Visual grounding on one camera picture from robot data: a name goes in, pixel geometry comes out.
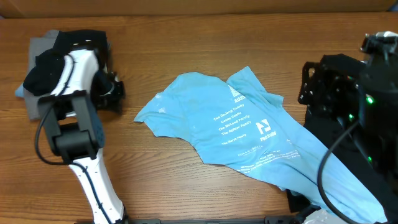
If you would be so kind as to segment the light blue printed t-shirt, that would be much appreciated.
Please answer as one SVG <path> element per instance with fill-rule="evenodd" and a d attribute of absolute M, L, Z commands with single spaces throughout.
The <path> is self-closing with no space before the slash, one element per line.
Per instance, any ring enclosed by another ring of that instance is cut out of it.
<path fill-rule="evenodd" d="M 157 137 L 189 142 L 205 164 L 227 166 L 326 208 L 317 187 L 326 146 L 286 112 L 283 98 L 267 92 L 249 67 L 226 81 L 181 74 L 135 120 Z"/>

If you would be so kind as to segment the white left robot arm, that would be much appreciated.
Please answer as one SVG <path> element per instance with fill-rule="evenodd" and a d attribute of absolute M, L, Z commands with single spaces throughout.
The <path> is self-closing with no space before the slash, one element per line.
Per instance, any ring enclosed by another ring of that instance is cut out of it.
<path fill-rule="evenodd" d="M 105 133 L 99 110 L 121 114 L 124 83 L 107 72 L 96 49 L 79 47 L 64 55 L 65 66 L 49 96 L 38 100 L 41 130 L 52 153 L 78 178 L 93 212 L 93 223 L 128 223 L 104 164 Z"/>

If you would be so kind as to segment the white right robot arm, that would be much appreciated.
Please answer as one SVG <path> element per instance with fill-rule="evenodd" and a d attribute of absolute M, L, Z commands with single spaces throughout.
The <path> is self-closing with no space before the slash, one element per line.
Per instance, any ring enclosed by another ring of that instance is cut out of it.
<path fill-rule="evenodd" d="M 298 102 L 323 135 L 353 126 L 343 163 L 373 194 L 397 194 L 397 56 L 306 62 Z"/>

